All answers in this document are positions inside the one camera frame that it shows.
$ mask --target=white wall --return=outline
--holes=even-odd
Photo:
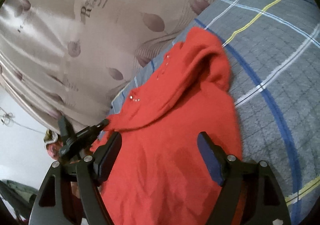
[[[45,132],[0,86],[0,107],[13,113],[18,123]],[[52,159],[44,149],[44,134],[14,124],[0,123],[0,179],[10,179],[39,189]]]

